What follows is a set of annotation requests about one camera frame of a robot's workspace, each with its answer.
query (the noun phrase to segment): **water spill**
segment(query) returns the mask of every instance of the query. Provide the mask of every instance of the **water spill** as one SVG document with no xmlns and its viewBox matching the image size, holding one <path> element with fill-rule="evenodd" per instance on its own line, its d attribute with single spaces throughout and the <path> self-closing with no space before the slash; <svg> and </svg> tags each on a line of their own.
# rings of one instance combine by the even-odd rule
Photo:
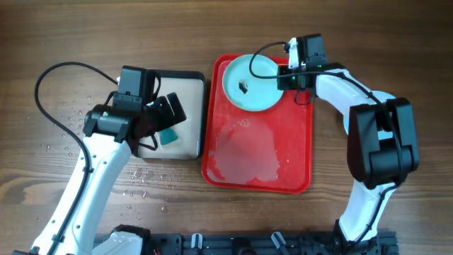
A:
<svg viewBox="0 0 453 255">
<path fill-rule="evenodd" d="M 241 120 L 241 125 L 244 127 L 248 127 L 249 126 L 248 120 Z"/>
<path fill-rule="evenodd" d="M 208 162 L 212 178 L 238 184 L 253 179 L 274 181 L 278 168 L 273 132 L 258 118 L 227 123 Z"/>
<path fill-rule="evenodd" d="M 142 172 L 143 172 L 143 168 L 138 168 L 137 170 L 135 170 L 134 175 L 132 177 L 139 178 L 140 176 L 142 176 Z"/>
</svg>

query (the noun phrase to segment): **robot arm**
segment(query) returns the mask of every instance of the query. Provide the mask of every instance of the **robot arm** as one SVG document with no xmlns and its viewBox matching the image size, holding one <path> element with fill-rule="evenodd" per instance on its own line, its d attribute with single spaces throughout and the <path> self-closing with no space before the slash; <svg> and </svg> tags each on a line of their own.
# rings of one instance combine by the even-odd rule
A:
<svg viewBox="0 0 453 255">
<path fill-rule="evenodd" d="M 346 68 L 327 63 L 319 34 L 292 38 L 286 51 L 289 68 L 279 67 L 279 74 L 283 74 L 277 80 L 279 89 L 307 90 L 350 119 L 348 166 L 355 180 L 348 206 L 334 232 L 338 251 L 344 254 L 366 251 L 374 245 L 377 225 L 391 194 L 404 182 L 408 172 L 418 167 L 411 104 L 405 98 L 397 98 L 377 106 L 368 97 L 372 91 L 354 79 Z M 329 72 L 342 75 L 329 75 Z M 288 79 L 288 74 L 297 79 Z M 395 130 L 382 111 L 388 111 Z M 398 139 L 379 140 L 379 130 L 392 131 Z M 400 152 L 395 142 L 400 143 Z M 402 156 L 402 169 L 398 153 Z"/>
<path fill-rule="evenodd" d="M 156 149 L 154 133 L 186 119 L 177 95 L 169 94 L 168 100 L 157 97 L 155 79 L 160 86 L 156 72 L 124 66 L 118 90 L 109 96 L 113 97 L 113 106 L 106 102 L 86 114 L 83 143 L 91 157 L 88 179 L 83 182 L 87 155 L 81 151 L 57 209 L 29 254 L 140 254 L 143 242 L 139 233 L 117 232 L 116 238 L 96 249 L 93 241 L 113 184 L 130 156 L 137 156 L 139 146 Z M 154 147 L 139 143 L 148 136 L 153 137 Z M 80 187 L 81 197 L 71 212 Z M 63 232 L 58 238 L 60 229 Z"/>
<path fill-rule="evenodd" d="M 93 134 L 84 138 L 84 144 L 92 157 L 94 170 L 89 175 L 86 189 L 64 232 L 64 241 L 55 249 L 55 254 L 91 254 L 98 223 L 110 191 L 132 154 L 126 141 L 115 142 L 111 135 Z M 47 254 L 52 246 L 53 236 L 61 227 L 77 194 L 84 167 L 85 161 L 81 156 L 57 209 L 33 242 L 33 249 L 39 251 L 39 254 Z"/>
</svg>

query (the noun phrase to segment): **red tray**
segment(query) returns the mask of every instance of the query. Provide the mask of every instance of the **red tray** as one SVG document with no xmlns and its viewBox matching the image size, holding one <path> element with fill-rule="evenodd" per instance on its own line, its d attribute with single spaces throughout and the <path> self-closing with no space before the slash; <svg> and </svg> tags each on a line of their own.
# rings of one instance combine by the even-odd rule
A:
<svg viewBox="0 0 453 255">
<path fill-rule="evenodd" d="M 223 188 L 299 194 L 311 182 L 313 104 L 294 103 L 285 91 L 271 108 L 252 113 L 234 106 L 222 78 L 239 54 L 222 55 L 214 64 L 207 113 L 202 175 Z M 286 57 L 271 57 L 287 64 Z M 308 93 L 301 93 L 299 100 Z"/>
</svg>

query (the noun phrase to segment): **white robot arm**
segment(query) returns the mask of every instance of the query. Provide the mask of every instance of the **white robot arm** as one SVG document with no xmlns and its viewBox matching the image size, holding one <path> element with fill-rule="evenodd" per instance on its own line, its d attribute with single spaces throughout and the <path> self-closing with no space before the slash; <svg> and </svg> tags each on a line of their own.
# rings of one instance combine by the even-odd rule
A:
<svg viewBox="0 0 453 255">
<path fill-rule="evenodd" d="M 279 67 L 278 86 L 310 91 L 353 121 L 348 137 L 348 165 L 355 180 L 336 231 L 340 232 L 341 252 L 366 250 L 377 235 L 379 219 L 391 194 L 418 166 L 410 103 L 398 98 L 383 105 L 384 98 L 373 96 L 372 90 L 342 65 L 328 64 L 319 34 L 292 38 L 285 49 L 289 63 L 288 68 Z M 286 79 L 292 74 L 298 78 L 295 82 Z M 392 138 L 379 141 L 379 128 L 392 131 Z"/>
</svg>

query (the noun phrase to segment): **table surface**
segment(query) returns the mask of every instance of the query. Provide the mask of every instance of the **table surface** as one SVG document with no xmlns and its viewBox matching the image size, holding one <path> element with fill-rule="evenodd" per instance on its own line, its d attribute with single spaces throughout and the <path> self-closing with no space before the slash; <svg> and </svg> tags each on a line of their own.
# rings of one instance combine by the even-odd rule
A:
<svg viewBox="0 0 453 255">
<path fill-rule="evenodd" d="M 128 64 L 201 71 L 210 78 L 221 54 L 250 53 L 310 33 L 322 33 L 329 59 L 363 84 L 413 104 L 420 166 L 392 197 L 379 227 L 397 231 L 402 254 L 453 253 L 451 1 L 92 2 L 0 4 L 0 254 L 29 250 L 79 155 L 75 141 L 45 119 L 33 100 L 46 68 L 78 61 L 117 77 Z M 282 55 L 280 49 L 268 54 Z M 81 133 L 87 110 L 113 89 L 87 69 L 65 67 L 45 78 L 40 98 L 53 116 Z M 331 230 L 352 187 L 346 134 L 328 103 L 317 100 L 314 109 L 313 179 L 305 193 L 215 188 L 204 182 L 200 160 L 131 158 L 98 233 L 120 223 L 183 234 Z M 146 185 L 131 179 L 138 168 L 154 172 Z"/>
</svg>

